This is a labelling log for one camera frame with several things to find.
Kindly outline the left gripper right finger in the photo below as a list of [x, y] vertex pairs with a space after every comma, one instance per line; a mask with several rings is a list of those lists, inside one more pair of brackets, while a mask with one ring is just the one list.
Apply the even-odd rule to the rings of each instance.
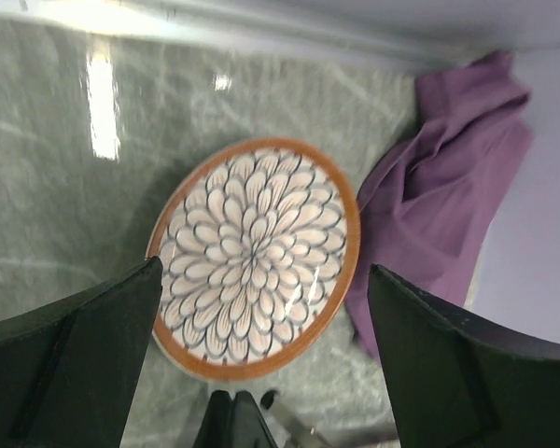
[[560, 447], [560, 344], [371, 267], [368, 303], [403, 447]]

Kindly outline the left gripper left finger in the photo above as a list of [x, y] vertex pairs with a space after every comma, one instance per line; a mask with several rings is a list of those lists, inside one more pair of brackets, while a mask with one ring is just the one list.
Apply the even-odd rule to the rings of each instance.
[[146, 259], [0, 321], [0, 447], [118, 447], [161, 297]]

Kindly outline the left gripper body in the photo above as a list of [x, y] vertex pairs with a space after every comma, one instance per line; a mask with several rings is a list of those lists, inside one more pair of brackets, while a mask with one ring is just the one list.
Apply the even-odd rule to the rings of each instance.
[[258, 404], [247, 391], [210, 396], [193, 448], [277, 448]]

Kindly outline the floral patterned plate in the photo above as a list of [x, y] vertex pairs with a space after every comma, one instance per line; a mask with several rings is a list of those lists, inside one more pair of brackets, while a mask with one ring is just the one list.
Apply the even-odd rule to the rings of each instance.
[[355, 193], [325, 152], [281, 137], [226, 147], [180, 183], [150, 235], [163, 266], [154, 339], [205, 380], [277, 371], [336, 315], [359, 249]]

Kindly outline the purple cloth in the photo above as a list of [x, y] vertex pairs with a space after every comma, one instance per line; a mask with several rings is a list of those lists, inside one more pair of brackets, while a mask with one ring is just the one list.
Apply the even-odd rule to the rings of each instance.
[[379, 355], [372, 265], [455, 305], [467, 299], [485, 235], [533, 141], [521, 117], [530, 92], [512, 63], [496, 50], [419, 77], [418, 133], [392, 147], [358, 192], [361, 248], [345, 306], [371, 357]]

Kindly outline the aluminium frame rail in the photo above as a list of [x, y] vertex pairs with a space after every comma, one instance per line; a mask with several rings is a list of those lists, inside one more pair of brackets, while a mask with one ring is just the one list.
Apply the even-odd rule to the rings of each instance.
[[461, 38], [443, 41], [369, 30], [277, 1], [0, 1], [0, 20], [97, 35], [410, 68], [467, 63], [490, 50]]

